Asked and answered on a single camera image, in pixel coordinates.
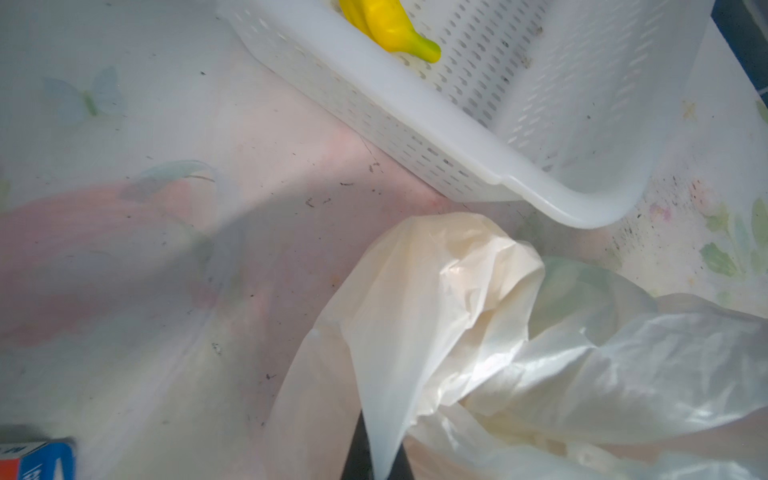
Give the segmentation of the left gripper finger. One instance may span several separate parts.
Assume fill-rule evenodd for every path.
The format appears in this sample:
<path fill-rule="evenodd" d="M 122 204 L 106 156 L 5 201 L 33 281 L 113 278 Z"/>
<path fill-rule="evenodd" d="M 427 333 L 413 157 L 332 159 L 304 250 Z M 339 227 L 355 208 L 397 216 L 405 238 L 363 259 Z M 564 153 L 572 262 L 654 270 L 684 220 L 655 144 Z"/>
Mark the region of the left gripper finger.
<path fill-rule="evenodd" d="M 340 480 L 371 480 L 373 478 L 369 439 L 363 414 L 360 414 Z M 397 451 L 388 479 L 414 480 L 413 471 L 403 445 L 400 445 Z"/>

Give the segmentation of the white plastic bag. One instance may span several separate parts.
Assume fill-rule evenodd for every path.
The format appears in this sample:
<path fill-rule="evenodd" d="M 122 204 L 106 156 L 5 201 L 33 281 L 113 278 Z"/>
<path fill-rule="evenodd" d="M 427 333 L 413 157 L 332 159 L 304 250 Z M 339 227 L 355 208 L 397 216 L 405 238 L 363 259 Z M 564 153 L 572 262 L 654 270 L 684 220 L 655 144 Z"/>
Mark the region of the white plastic bag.
<path fill-rule="evenodd" d="M 377 239 L 304 338 L 271 479 L 763 479 L 767 460 L 616 453 L 767 405 L 767 322 L 541 257 L 470 213 Z"/>

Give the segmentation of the white plastic basket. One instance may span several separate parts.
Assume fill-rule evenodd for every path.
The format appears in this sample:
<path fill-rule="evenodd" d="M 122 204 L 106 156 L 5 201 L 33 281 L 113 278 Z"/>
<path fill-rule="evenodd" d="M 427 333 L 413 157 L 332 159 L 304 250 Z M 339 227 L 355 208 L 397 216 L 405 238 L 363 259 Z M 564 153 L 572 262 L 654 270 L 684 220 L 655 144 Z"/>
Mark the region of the white plastic basket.
<path fill-rule="evenodd" d="M 599 228 L 640 199 L 709 1 L 408 1 L 434 64 L 390 54 L 335 1 L 223 1 L 249 52 L 458 203 L 523 200 Z"/>

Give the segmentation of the yellow toy banana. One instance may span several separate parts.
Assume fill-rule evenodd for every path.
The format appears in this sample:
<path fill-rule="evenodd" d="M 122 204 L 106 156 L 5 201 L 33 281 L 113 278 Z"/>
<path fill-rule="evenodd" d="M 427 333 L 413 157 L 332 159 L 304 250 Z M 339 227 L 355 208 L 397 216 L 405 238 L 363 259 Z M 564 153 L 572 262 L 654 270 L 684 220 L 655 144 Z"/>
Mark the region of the yellow toy banana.
<path fill-rule="evenodd" d="M 440 46 L 419 34 L 398 0 L 340 0 L 346 20 L 390 53 L 406 53 L 428 63 L 441 58 Z"/>

